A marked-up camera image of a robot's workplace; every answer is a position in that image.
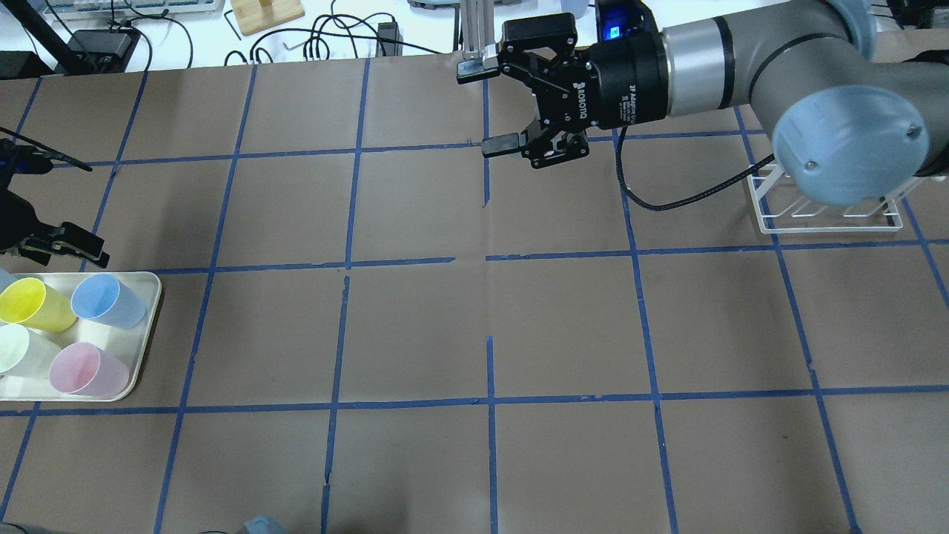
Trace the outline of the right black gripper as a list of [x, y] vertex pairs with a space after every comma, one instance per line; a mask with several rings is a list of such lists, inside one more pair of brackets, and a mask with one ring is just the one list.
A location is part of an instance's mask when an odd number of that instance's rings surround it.
[[519, 154], [535, 169], [589, 154], [587, 129], [623, 128], [667, 117], [669, 68], [657, 31], [598, 42], [579, 50], [572, 14], [505, 22], [498, 68], [481, 59], [457, 64], [457, 82], [500, 74], [522, 82], [536, 117], [522, 130], [482, 141], [484, 158]]

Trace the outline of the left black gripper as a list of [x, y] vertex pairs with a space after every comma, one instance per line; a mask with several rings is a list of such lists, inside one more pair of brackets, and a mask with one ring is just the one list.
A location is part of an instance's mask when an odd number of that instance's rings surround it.
[[[110, 256], [104, 240], [71, 222], [59, 226], [41, 224], [34, 207], [9, 186], [15, 174], [43, 174], [45, 164], [33, 143], [2, 142], [1, 159], [1, 249], [7, 256], [23, 257], [47, 266], [53, 256], [78, 257], [105, 269]], [[33, 251], [22, 243], [33, 236]]]

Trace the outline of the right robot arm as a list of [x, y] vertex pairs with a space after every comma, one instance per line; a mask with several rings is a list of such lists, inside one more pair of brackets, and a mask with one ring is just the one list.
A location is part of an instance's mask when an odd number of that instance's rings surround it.
[[460, 84], [505, 75], [535, 98], [522, 131], [488, 136], [486, 158], [540, 169], [589, 153], [587, 129], [749, 105], [770, 157], [809, 200], [850, 206], [947, 172], [947, 52], [874, 63], [867, 1], [787, 1], [663, 30], [621, 2], [577, 47], [571, 13], [503, 24], [498, 42], [457, 66]]

